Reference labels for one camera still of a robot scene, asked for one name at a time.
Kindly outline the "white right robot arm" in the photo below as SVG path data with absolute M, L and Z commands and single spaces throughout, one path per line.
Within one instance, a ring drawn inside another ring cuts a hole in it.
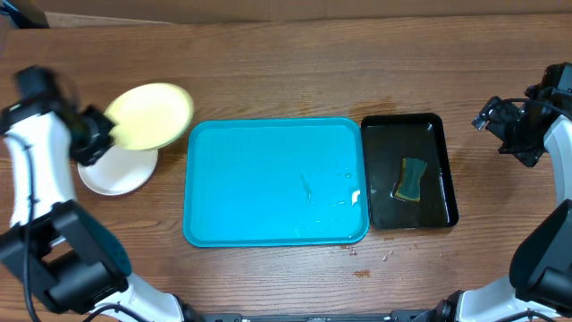
M 549 154 L 555 210 L 518 246 L 508 275 L 457 291 L 419 321 L 552 321 L 571 316 L 571 65 L 552 64 L 522 98 L 491 97 L 473 121 L 533 167 Z

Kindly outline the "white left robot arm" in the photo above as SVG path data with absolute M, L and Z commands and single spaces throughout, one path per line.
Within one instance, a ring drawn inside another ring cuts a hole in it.
M 178 296 L 135 275 L 118 239 L 77 201 L 69 162 L 95 164 L 114 144 L 114 123 L 94 106 L 79 112 L 46 67 L 14 78 L 21 100 L 1 111 L 14 183 L 1 262 L 22 282 L 30 318 L 38 320 L 39 300 L 53 313 L 73 311 L 87 321 L 199 321 Z

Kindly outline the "yellow green plate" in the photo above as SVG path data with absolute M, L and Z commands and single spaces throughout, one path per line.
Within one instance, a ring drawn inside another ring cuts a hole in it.
M 105 110 L 111 135 L 126 150 L 152 150 L 176 141 L 190 126 L 194 102 L 189 92 L 164 82 L 130 89 Z

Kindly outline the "white plate with red stain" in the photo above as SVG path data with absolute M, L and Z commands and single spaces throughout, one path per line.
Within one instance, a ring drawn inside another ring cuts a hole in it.
M 95 164 L 78 165 L 82 182 L 93 192 L 119 196 L 134 192 L 152 176 L 158 161 L 157 150 L 110 148 Z

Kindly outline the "green yellow sponge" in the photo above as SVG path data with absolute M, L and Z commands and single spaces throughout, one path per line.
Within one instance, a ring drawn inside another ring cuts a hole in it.
M 427 163 L 424 160 L 414 157 L 402 158 L 400 177 L 395 184 L 393 198 L 407 202 L 419 202 L 421 199 L 420 184 L 426 167 Z

